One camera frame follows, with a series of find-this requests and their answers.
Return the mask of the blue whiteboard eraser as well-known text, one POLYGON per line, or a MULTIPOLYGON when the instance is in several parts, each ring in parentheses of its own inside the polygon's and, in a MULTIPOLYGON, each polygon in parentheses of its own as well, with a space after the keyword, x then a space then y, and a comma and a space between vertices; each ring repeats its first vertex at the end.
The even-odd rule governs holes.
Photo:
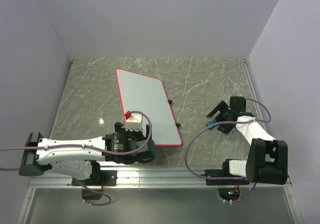
POLYGON ((213 119, 213 120, 207 122, 207 123, 206 123, 206 126, 207 126, 207 127, 208 127, 208 126, 211 126, 211 125, 215 124, 216 122, 217 122, 216 119, 213 119))

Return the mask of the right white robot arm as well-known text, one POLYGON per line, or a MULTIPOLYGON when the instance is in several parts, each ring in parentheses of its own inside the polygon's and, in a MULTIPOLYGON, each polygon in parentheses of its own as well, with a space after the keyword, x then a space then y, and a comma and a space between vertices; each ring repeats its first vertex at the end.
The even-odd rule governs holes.
POLYGON ((206 170, 208 181, 217 184, 256 182, 284 185, 288 177, 288 146, 268 134, 261 120, 248 112, 244 97, 232 96, 229 103, 220 101, 207 115, 212 120, 206 126, 228 134, 237 130, 250 145, 247 160, 226 159, 220 170, 206 170))

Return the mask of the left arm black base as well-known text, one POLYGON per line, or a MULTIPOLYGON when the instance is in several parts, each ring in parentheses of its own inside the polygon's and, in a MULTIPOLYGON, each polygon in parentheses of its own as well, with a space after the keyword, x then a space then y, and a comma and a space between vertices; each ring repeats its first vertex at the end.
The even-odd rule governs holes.
POLYGON ((74 177, 71 181, 71 186, 82 187, 81 196, 85 202, 98 201, 102 198, 103 189, 107 186, 115 186, 117 183, 117 171, 116 170, 101 170, 97 179, 88 179, 81 181, 87 188, 84 188, 74 177), (95 191, 88 190, 89 186, 93 186, 95 191))

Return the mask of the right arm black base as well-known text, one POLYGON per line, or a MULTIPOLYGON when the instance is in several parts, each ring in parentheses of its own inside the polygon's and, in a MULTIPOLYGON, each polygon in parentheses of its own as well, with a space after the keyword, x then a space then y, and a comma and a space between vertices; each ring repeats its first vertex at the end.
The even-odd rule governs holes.
POLYGON ((208 177, 205 180, 207 186, 218 186, 218 194, 223 201, 230 203, 240 200, 241 185, 249 185, 250 182, 244 177, 237 177, 224 173, 221 169, 206 169, 202 176, 208 177))

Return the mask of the pink framed whiteboard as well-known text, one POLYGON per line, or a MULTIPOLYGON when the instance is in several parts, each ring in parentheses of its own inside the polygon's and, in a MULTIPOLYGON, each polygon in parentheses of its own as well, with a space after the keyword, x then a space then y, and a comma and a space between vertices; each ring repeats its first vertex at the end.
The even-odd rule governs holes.
POLYGON ((162 81, 121 68, 115 72, 123 114, 143 112, 151 121, 156 146, 181 146, 183 141, 162 81))

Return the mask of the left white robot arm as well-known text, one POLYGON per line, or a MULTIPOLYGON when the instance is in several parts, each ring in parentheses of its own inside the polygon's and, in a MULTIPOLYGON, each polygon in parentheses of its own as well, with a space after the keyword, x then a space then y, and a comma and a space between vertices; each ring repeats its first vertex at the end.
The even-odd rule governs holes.
POLYGON ((84 140, 51 140, 32 132, 25 144, 20 176, 41 176, 46 171, 71 176, 90 185, 102 177, 100 162, 131 165, 149 163, 156 157, 154 141, 143 130, 127 130, 117 122, 115 132, 84 140))

